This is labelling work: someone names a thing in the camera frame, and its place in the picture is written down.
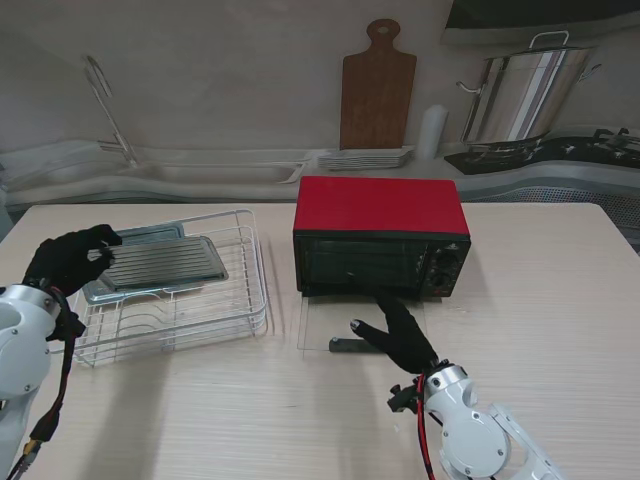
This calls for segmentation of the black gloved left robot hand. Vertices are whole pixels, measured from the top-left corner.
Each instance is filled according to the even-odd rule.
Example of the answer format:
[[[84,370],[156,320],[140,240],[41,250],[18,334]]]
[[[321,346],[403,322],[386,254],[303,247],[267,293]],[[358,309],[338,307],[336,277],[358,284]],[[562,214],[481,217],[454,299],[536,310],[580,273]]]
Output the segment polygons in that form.
[[[107,224],[47,239],[36,250],[22,284],[54,287],[68,297],[107,270],[114,260],[110,248],[121,244],[122,238]]]

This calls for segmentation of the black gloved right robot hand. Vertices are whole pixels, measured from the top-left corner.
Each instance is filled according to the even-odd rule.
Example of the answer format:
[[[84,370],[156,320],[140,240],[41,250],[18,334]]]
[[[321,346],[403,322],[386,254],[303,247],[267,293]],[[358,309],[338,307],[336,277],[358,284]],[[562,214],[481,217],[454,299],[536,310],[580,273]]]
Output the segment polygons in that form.
[[[384,314],[387,331],[354,319],[350,322],[352,332],[386,354],[405,372],[419,375],[434,369],[439,364],[438,355],[409,310],[384,291],[373,297]]]

